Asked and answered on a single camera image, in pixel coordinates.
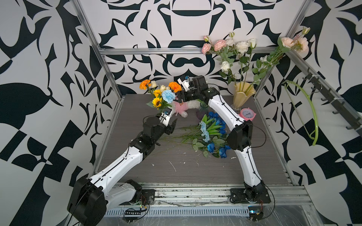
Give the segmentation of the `light blue carnation stems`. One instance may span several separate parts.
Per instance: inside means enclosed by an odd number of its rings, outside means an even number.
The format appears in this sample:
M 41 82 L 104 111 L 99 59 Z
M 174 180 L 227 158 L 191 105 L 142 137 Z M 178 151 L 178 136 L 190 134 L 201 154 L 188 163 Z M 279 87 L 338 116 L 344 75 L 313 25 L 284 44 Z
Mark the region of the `light blue carnation stems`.
M 205 103 L 204 101 L 200 100 L 200 99 L 195 99 L 198 100 L 200 103 Z M 206 125 L 208 124 L 207 122 L 207 115 L 204 115 L 203 119 L 201 120 L 200 124 L 200 129 L 201 129 L 201 135 L 205 136 L 206 140 L 209 140 L 209 132 L 206 130 Z

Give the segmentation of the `picked blue tulip bunch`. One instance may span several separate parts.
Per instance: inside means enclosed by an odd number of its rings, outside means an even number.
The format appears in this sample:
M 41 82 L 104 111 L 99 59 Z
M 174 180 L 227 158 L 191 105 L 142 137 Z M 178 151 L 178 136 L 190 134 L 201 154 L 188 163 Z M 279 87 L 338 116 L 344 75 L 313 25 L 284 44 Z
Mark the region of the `picked blue tulip bunch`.
M 224 135 L 224 134 L 226 134 L 226 136 L 228 137 L 228 134 L 226 132 L 226 123 L 225 123 L 224 120 L 222 120 L 218 116 L 217 113 L 210 112 L 207 115 L 207 122 L 208 122 L 208 124 L 206 125 L 206 130 L 209 132 L 209 135 Z M 191 133 L 191 134 L 201 133 L 199 123 L 197 125 L 183 127 L 182 130 L 186 131 L 185 133 Z

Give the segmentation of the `corner blue rose stem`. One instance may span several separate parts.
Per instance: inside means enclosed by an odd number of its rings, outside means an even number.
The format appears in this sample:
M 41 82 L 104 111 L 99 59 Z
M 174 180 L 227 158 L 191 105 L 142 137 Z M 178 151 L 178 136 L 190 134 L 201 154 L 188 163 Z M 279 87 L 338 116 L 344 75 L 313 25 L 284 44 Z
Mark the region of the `corner blue rose stem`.
M 205 142 L 201 139 L 193 139 L 192 140 L 192 148 L 195 151 L 207 151 L 209 153 L 213 153 L 215 151 L 215 144 L 212 142 Z

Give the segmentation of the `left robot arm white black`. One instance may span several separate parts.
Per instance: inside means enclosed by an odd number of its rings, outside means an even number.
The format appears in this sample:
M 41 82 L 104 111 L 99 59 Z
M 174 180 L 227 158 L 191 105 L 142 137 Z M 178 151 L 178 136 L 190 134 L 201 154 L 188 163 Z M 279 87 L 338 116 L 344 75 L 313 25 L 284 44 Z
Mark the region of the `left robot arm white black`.
M 143 123 L 143 130 L 133 139 L 126 151 L 108 167 L 87 178 L 78 179 L 67 210 L 83 226 L 96 226 L 106 212 L 124 203 L 140 201 L 142 187 L 128 180 L 119 187 L 116 183 L 133 167 L 140 164 L 155 149 L 163 134 L 172 134 L 177 121 L 161 114 L 150 116 Z

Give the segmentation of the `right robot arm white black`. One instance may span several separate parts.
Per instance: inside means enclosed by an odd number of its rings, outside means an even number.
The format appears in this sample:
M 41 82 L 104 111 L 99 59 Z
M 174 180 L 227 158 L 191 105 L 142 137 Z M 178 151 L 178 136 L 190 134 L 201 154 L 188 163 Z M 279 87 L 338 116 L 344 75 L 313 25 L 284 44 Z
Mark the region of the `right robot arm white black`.
M 227 145 L 235 151 L 242 168 L 244 189 L 231 189 L 231 203 L 270 203 L 271 196 L 261 179 L 252 155 L 251 138 L 253 123 L 244 120 L 225 102 L 219 91 L 209 87 L 204 76 L 191 80 L 183 76 L 177 80 L 183 88 L 177 92 L 179 102 L 199 99 L 211 107 L 226 123 L 230 134 Z

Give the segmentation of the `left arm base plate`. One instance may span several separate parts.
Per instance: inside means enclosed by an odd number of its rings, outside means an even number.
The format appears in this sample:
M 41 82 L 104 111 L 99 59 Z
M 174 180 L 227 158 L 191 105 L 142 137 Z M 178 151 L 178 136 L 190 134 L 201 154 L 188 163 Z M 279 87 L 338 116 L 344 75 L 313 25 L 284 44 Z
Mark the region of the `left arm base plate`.
M 136 201 L 140 201 L 142 205 L 153 204 L 155 201 L 155 189 L 142 189 L 136 192 Z

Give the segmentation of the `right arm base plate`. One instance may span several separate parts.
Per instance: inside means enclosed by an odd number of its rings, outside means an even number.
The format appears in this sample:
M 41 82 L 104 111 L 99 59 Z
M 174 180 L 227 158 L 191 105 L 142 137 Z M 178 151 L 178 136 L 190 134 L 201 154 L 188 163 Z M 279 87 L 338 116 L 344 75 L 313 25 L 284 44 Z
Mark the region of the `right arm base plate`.
M 230 190 L 229 201 L 233 204 L 254 204 L 254 203 L 271 203 L 268 190 L 262 188 L 233 188 Z

